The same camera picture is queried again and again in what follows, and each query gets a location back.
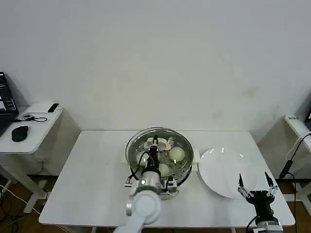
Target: floor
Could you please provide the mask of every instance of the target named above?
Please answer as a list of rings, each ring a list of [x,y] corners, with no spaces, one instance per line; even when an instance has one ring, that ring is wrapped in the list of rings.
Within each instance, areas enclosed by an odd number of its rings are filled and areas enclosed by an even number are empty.
[[[35,177],[33,180],[38,182],[40,177]],[[51,190],[56,182],[54,177],[45,177],[45,180],[48,181],[46,185],[46,190]],[[6,180],[3,177],[0,177],[0,184],[5,185]],[[293,193],[294,189],[288,183],[279,183],[279,187],[284,194]],[[9,189],[24,200],[30,198],[31,193],[23,187],[21,184],[12,184]],[[35,208],[38,211],[41,211],[43,208],[43,202],[37,203]],[[23,207],[25,204],[13,197],[10,193],[6,192],[5,195],[1,198],[1,208],[0,208],[0,232],[1,233],[64,233],[64,231],[56,226],[47,226],[41,225],[38,222],[38,214],[33,212],[31,214],[25,215],[23,213]],[[288,203],[290,209],[293,211],[294,203]],[[299,233],[310,233],[311,232],[311,216],[307,214],[303,205],[300,202],[296,203],[296,219],[297,227]],[[113,232],[113,229],[108,228],[98,228],[97,233],[110,233]],[[230,229],[143,229],[143,233],[231,233]],[[237,233],[244,233],[245,229],[237,229]],[[284,229],[285,233],[295,233],[294,226],[287,227]]]

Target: shelf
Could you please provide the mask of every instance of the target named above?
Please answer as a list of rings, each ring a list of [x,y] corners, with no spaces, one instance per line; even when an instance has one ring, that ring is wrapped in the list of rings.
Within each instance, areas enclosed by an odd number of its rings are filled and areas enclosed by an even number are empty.
[[[295,115],[286,115],[284,117],[287,124],[291,127],[291,129],[295,132],[297,137],[304,135],[310,130],[307,128],[305,123],[301,121],[301,119]],[[311,153],[311,137],[306,137],[303,141],[308,151]]]

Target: computer mouse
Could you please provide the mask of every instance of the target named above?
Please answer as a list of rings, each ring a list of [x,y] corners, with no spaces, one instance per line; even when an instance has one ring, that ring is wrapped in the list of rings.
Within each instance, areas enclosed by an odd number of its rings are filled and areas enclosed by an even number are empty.
[[[12,141],[21,142],[26,139],[28,133],[28,126],[19,126],[12,130]]]

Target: white wall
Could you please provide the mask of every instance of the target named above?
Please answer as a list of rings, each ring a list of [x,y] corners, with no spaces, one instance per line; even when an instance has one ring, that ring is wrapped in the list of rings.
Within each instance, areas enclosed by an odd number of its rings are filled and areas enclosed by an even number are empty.
[[[59,101],[82,129],[247,130],[258,141],[310,91],[310,9],[0,0],[0,69],[20,100]]]

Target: white table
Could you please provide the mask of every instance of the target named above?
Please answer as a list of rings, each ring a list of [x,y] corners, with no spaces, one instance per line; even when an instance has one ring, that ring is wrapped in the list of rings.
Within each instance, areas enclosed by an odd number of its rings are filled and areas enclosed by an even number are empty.
[[[43,224],[115,227],[128,217],[125,204],[130,192],[124,182],[129,166],[121,163],[127,141],[135,132],[83,131],[40,215]],[[231,147],[249,154],[258,167],[271,172],[248,132],[180,132],[202,154],[212,147]],[[267,189],[264,173],[258,189]],[[278,190],[271,205],[284,226],[294,217]],[[221,197],[192,172],[180,186],[180,193],[162,203],[161,217],[149,227],[162,228],[239,228],[256,215],[245,200]]]
[[[33,182],[23,171],[23,167],[19,165],[13,158],[12,154],[27,154],[34,153],[42,141],[59,118],[62,109],[58,109],[54,114],[32,114],[35,117],[46,117],[45,122],[24,121],[12,123],[7,130],[0,136],[0,156],[2,156],[8,163],[6,171],[21,182],[25,187],[31,190],[34,194],[31,196],[28,205],[25,207],[24,212],[30,213],[38,199],[45,199],[46,192],[42,190],[46,181],[40,181],[39,184]],[[12,141],[12,130],[27,125],[28,136],[21,142]]]

